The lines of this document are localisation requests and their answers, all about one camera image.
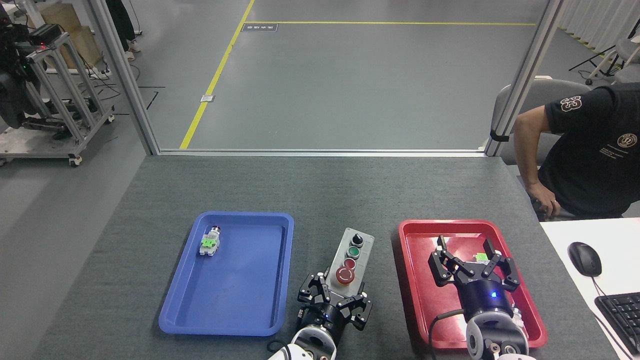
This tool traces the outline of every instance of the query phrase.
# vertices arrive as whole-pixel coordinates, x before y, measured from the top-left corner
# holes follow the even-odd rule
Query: gray table
[[[295,219],[286,319],[274,336],[174,336],[159,329],[186,236],[194,219],[211,210]],[[403,305],[397,271],[397,226],[411,218],[482,218],[498,226],[547,327],[548,343],[532,351],[538,360],[617,358],[498,158],[168,156],[143,162],[34,358],[267,359],[269,341],[294,334],[297,290],[307,274],[331,263],[345,227],[376,237],[365,274],[374,307],[364,332],[345,330],[338,358],[427,358],[413,340],[415,320]],[[441,351],[438,358],[468,355]]]

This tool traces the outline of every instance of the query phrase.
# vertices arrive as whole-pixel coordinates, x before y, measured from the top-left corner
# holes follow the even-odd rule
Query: sticker on floor
[[[242,31],[278,31],[278,24],[244,24]]]

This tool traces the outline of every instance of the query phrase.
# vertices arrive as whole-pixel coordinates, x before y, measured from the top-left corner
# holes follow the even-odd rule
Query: keyboard
[[[640,292],[599,296],[595,302],[629,352],[640,354]]]

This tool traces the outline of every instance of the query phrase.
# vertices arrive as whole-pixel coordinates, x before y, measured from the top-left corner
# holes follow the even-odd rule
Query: cardboard box
[[[71,37],[71,42],[76,48],[76,51],[80,55],[82,55],[82,57],[87,62],[89,67],[95,66],[95,64],[102,59],[102,54],[100,53],[100,49],[98,48],[98,45],[95,43],[93,34],[88,26],[81,26],[79,29],[70,32],[69,36]],[[71,55],[69,55],[67,50],[62,49],[60,53],[62,54],[62,58],[65,59],[67,66],[70,69],[76,69],[76,65],[71,59]]]
[[[80,29],[80,20],[72,4],[53,4],[40,10],[40,14],[46,24],[58,24],[67,33]]]

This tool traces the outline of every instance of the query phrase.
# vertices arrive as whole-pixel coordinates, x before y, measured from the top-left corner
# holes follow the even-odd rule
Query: white curtain
[[[568,0],[565,6],[560,28],[597,52],[627,38],[640,20],[640,0]]]

